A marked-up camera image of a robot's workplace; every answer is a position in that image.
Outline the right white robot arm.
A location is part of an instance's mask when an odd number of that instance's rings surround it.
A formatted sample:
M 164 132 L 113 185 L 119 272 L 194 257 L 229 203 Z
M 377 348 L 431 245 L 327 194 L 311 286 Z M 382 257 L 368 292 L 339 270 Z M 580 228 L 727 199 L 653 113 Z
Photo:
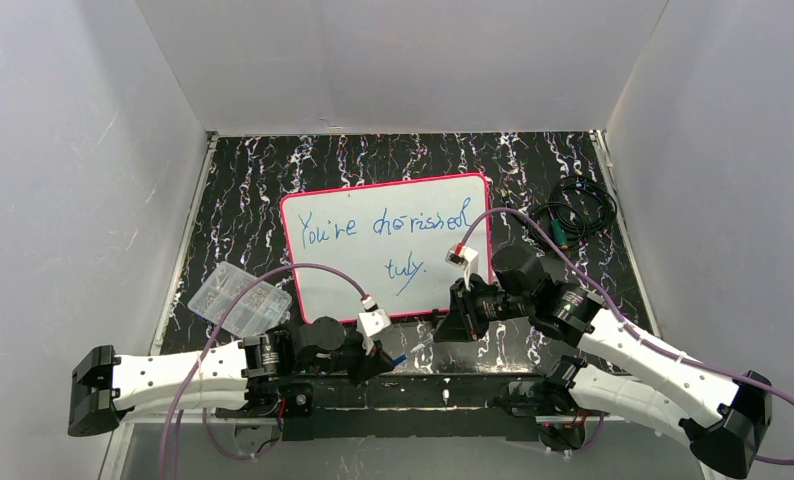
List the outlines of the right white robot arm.
M 629 375 L 621 379 L 567 357 L 540 387 L 566 406 L 598 410 L 647 426 L 688 447 L 712 470 L 748 477 L 772 421 L 771 382 L 749 370 L 719 373 L 616 316 L 607 300 L 553 275 L 556 260 L 518 246 L 492 257 L 495 282 L 477 273 L 478 254 L 458 244 L 446 261 L 462 278 L 450 288 L 436 342 L 478 339 L 492 321 L 525 318 L 546 337 L 600 357 Z

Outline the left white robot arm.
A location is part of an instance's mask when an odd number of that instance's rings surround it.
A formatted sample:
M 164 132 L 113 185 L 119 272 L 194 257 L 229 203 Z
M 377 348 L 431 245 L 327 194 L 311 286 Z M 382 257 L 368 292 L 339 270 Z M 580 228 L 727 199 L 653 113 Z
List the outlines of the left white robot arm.
M 71 373 L 67 433 L 102 435 L 126 420 L 168 410 L 221 409 L 232 418 L 308 416 L 313 393 L 300 377 L 339 374 L 359 386 L 404 360 L 330 317 L 288 321 L 206 352 L 134 356 L 97 346 Z

